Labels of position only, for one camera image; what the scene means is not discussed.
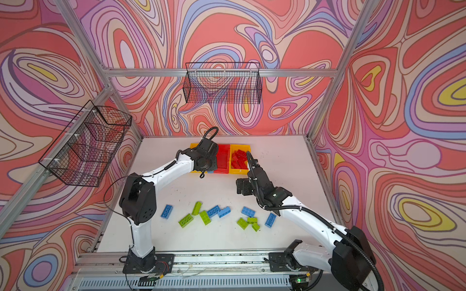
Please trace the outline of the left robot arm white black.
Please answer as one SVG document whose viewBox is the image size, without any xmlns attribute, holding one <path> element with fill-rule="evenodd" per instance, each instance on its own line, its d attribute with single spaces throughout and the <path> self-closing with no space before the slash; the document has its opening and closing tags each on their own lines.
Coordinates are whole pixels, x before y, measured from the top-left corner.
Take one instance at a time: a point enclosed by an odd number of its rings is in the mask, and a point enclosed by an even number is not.
<svg viewBox="0 0 466 291">
<path fill-rule="evenodd" d="M 152 218 L 157 210 L 156 194 L 176 179 L 191 172 L 204 178 L 217 170 L 218 144 L 213 141 L 218 127 L 209 128 L 194 148 L 178 150 L 175 158 L 155 170 L 130 174 L 125 181 L 119 206 L 129 220 L 132 245 L 125 260 L 124 274 L 154 274 L 161 266 L 162 275 L 171 272 L 166 259 L 156 257 L 152 242 Z"/>
</svg>

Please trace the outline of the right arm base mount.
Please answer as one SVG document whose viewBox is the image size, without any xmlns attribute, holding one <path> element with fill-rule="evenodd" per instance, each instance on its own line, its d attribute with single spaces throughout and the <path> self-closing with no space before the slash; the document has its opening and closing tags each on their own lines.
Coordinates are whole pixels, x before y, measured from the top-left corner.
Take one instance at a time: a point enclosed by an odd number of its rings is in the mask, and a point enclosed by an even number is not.
<svg viewBox="0 0 466 291">
<path fill-rule="evenodd" d="M 264 260 L 272 272 L 306 272 L 314 273 L 318 269 L 300 265 L 292 255 L 285 252 L 271 252 Z"/>
</svg>

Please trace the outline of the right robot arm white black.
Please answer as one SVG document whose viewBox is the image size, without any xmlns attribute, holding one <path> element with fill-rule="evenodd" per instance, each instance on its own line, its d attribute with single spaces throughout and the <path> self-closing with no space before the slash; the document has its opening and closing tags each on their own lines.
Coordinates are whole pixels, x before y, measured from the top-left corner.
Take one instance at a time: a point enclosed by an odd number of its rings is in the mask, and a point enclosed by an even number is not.
<svg viewBox="0 0 466 291">
<path fill-rule="evenodd" d="M 331 272 L 349 291 L 366 291 L 370 286 L 385 290 L 376 258 L 364 231 L 344 227 L 309 209 L 290 191 L 275 186 L 251 152 L 246 153 L 248 176 L 237 180 L 237 192 L 253 195 L 258 206 L 284 217 L 313 236 L 319 246 L 307 246 L 296 240 L 285 251 L 288 265 L 313 267 Z"/>
</svg>

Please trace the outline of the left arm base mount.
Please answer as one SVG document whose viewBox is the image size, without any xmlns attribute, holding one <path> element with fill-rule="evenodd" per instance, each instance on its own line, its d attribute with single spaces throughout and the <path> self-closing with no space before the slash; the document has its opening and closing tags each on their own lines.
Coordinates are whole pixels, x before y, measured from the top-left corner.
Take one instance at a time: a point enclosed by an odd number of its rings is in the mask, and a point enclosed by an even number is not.
<svg viewBox="0 0 466 291">
<path fill-rule="evenodd" d="M 149 254 L 146 258 L 139 258 L 129 252 L 119 261 L 124 264 L 124 274 L 167 275 L 172 272 L 174 259 L 175 255 L 171 253 Z"/>
</svg>

